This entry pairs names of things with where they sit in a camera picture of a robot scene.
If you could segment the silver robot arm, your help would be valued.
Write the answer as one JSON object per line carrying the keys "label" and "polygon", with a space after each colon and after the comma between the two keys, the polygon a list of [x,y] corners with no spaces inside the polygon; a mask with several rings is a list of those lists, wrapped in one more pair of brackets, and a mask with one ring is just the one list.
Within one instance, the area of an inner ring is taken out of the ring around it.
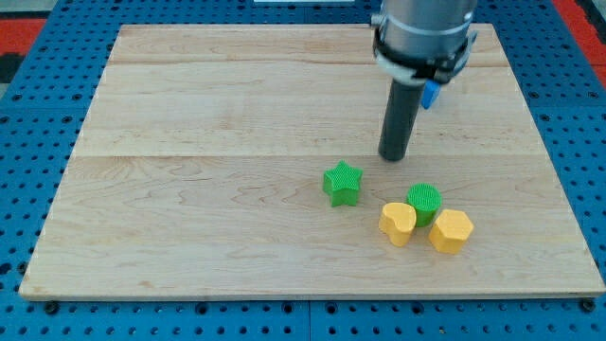
{"label": "silver robot arm", "polygon": [[471,56],[476,6],[476,0],[383,0],[370,17],[376,63],[408,86],[450,82]]}

